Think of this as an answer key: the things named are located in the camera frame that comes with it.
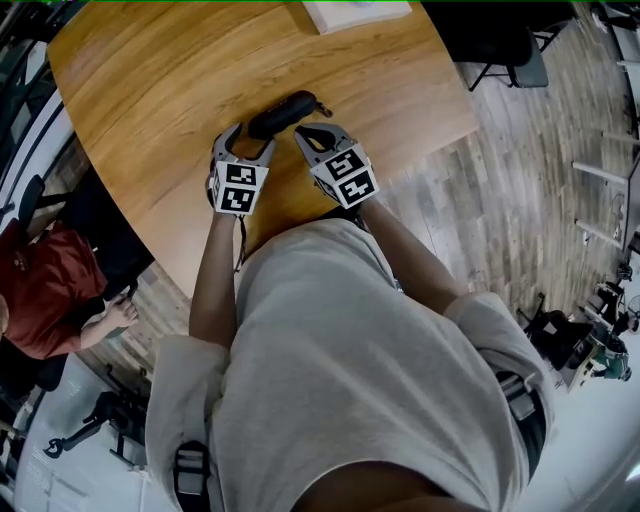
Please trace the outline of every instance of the red shirt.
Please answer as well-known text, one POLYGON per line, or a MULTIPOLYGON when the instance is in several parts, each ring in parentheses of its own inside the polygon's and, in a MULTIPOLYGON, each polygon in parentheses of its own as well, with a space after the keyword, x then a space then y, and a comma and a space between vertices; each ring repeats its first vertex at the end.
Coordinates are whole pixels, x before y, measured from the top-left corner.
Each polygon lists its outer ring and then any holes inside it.
POLYGON ((34 359, 78 351, 81 326, 64 318, 107 285, 91 247, 60 222, 41 242, 24 238, 16 220, 0 234, 0 295, 9 307, 4 336, 34 359))

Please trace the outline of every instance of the black buckle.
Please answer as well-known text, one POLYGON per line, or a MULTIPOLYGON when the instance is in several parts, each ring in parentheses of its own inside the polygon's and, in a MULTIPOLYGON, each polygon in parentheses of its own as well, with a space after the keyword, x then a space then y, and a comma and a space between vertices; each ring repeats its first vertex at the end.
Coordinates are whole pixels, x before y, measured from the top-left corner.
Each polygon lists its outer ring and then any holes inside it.
POLYGON ((208 510, 209 475, 209 452, 206 446, 197 441, 190 441, 178 448, 173 469, 173 485, 185 512, 208 510))

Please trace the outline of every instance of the forearm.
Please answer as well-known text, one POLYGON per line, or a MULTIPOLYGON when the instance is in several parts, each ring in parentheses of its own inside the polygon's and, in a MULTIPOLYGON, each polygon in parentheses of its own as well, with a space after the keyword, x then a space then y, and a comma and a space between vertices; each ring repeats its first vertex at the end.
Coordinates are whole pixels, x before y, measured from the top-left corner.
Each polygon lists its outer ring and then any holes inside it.
POLYGON ((364 201, 360 215, 407 296, 442 314, 457 297, 468 293, 442 262, 378 201, 364 201))
POLYGON ((99 322, 85 326, 80 332, 80 348, 82 350, 100 343, 115 327, 104 317, 99 322))
POLYGON ((238 329, 233 265, 235 217, 215 214, 191 302, 189 334, 230 348, 238 329))

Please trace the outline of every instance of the hand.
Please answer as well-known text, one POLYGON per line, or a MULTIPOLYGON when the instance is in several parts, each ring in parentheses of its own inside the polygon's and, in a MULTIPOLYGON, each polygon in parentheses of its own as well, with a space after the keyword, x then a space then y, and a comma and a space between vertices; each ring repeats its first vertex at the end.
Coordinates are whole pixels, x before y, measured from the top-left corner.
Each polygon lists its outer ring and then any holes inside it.
POLYGON ((138 310, 133 302, 129 299, 124 299, 117 304, 113 304, 104 319, 113 329, 130 327, 138 322, 138 310))

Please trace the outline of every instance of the cable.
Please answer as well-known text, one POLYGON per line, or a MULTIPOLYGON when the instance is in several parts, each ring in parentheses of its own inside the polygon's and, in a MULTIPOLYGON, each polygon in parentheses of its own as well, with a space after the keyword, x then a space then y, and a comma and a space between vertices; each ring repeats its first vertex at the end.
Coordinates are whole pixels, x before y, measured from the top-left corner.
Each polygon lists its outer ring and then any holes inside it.
POLYGON ((240 254, 238 254, 238 261, 236 262, 236 268, 234 272, 240 272, 242 264, 246 256, 247 245, 247 227, 244 224, 244 215, 236 215, 236 218, 240 221, 240 234, 242 235, 242 242, 240 243, 240 254))

